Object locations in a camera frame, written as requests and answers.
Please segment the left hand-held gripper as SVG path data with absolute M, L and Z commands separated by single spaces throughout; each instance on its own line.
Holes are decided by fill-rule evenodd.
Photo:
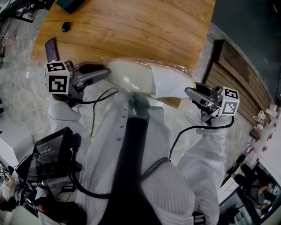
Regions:
M 103 64 L 96 62 L 77 65 L 70 60 L 48 62 L 45 65 L 45 87 L 55 99 L 74 107 L 83 101 L 87 85 L 107 78 L 110 72 Z

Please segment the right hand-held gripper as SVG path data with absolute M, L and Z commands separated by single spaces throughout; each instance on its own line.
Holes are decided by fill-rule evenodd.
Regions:
M 185 93 L 201 110 L 201 120 L 207 125 L 219 116 L 234 116 L 239 107 L 238 92 L 225 86 L 212 88 L 196 83 L 196 89 L 187 87 Z

